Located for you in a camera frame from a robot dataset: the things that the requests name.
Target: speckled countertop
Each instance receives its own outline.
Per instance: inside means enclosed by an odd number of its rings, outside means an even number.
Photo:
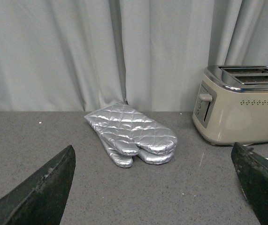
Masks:
[[[206,142],[191,112],[146,112],[175,131],[164,165],[117,167],[86,112],[0,112],[0,198],[72,144],[76,170],[62,225],[259,225],[240,191],[231,147]],[[268,157],[268,144],[254,145]]]

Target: cream toaster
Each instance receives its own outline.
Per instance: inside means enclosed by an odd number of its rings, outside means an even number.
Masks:
[[[268,66],[209,66],[193,122],[213,145],[268,142]]]

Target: curtain fold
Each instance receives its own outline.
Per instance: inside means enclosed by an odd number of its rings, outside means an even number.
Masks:
[[[216,64],[268,65],[268,0],[0,1],[0,111],[192,111]]]

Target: toaster knob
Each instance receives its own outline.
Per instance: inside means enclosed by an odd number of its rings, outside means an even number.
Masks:
[[[212,102],[212,96],[210,94],[199,94],[199,98],[205,102]]]

